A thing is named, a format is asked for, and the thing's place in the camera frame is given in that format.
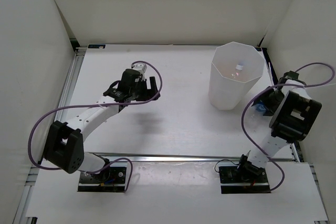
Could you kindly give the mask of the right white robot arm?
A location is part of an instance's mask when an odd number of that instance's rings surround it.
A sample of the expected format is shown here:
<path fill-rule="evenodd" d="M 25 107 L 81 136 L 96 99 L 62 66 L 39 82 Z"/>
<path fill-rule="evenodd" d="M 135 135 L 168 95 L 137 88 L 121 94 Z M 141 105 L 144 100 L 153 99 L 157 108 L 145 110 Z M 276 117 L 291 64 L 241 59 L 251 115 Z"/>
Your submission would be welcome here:
<path fill-rule="evenodd" d="M 255 170 L 265 168 L 266 163 L 280 149 L 294 142 L 303 141 L 311 130 L 322 104 L 312 99 L 306 92 L 306 84 L 299 80 L 299 74 L 286 72 L 279 83 L 282 86 L 271 88 L 259 95 L 253 106 L 261 105 L 264 116 L 271 117 L 270 132 L 259 147 L 250 151 L 248 164 L 236 168 L 236 177 L 247 182 L 255 175 Z"/>

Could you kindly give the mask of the white plastic bin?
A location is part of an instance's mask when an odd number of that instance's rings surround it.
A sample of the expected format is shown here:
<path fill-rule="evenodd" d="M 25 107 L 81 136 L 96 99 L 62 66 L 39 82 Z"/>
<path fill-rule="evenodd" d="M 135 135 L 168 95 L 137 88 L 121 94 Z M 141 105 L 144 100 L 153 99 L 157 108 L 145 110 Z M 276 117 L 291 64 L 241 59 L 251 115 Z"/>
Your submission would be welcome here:
<path fill-rule="evenodd" d="M 265 60 L 253 46 L 229 42 L 215 49 L 208 98 L 219 110 L 232 110 L 262 77 Z"/>

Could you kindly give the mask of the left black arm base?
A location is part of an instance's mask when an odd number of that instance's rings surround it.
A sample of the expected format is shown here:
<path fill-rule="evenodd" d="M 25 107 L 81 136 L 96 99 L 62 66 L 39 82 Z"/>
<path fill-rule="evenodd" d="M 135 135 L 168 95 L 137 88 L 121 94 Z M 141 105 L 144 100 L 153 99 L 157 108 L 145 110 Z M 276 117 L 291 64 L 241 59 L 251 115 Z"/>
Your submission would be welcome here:
<path fill-rule="evenodd" d="M 80 173 L 78 192 L 124 193 L 127 187 L 129 163 L 117 162 L 98 174 Z"/>

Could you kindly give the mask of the white table board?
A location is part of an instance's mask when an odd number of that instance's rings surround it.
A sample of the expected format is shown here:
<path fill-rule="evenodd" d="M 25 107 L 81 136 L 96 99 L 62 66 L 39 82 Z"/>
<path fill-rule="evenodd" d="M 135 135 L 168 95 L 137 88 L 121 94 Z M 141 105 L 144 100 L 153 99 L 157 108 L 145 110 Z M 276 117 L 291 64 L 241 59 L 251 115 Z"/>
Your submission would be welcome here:
<path fill-rule="evenodd" d="M 71 97 L 74 109 L 65 110 L 69 120 L 93 104 L 130 64 L 150 64 L 148 77 L 163 84 L 158 100 L 132 105 L 111 117 L 85 140 L 84 149 L 94 153 L 158 154 L 239 157 L 268 132 L 269 118 L 252 122 L 246 104 L 271 85 L 268 70 L 229 111 L 213 107 L 208 87 L 213 46 L 106 45 L 86 50 Z"/>

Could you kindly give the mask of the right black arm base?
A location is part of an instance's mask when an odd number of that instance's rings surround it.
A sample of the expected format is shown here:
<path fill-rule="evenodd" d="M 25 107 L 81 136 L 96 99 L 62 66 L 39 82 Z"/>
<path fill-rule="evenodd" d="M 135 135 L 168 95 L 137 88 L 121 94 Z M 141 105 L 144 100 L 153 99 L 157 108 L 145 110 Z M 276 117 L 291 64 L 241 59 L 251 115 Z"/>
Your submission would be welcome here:
<path fill-rule="evenodd" d="M 267 194 L 270 185 L 264 168 L 258 168 L 242 155 L 239 162 L 222 159 L 214 166 L 222 194 Z"/>

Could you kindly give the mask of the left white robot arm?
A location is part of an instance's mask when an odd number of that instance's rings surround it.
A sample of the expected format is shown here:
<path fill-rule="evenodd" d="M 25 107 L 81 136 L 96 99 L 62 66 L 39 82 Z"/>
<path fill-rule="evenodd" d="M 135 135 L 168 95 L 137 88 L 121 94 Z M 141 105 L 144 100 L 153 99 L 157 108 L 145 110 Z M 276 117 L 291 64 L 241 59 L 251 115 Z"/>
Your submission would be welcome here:
<path fill-rule="evenodd" d="M 84 142 L 102 123 L 130 104 L 159 98 L 155 78 L 145 78 L 146 69 L 145 63 L 132 64 L 123 72 L 121 80 L 113 82 L 93 107 L 66 122 L 55 121 L 49 128 L 44 159 L 68 174 L 79 170 L 92 174 L 98 182 L 108 180 L 108 160 L 85 152 Z"/>

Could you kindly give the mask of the blue label plastic bottle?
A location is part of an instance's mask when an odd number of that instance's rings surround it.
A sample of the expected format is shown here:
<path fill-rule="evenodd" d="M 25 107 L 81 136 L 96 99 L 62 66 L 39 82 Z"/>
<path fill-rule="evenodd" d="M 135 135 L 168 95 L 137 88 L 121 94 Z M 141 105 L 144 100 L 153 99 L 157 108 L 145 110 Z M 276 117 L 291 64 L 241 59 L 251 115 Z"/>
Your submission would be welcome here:
<path fill-rule="evenodd" d="M 253 104 L 250 108 L 250 120 L 252 122 L 262 122 L 266 108 L 262 102 Z"/>

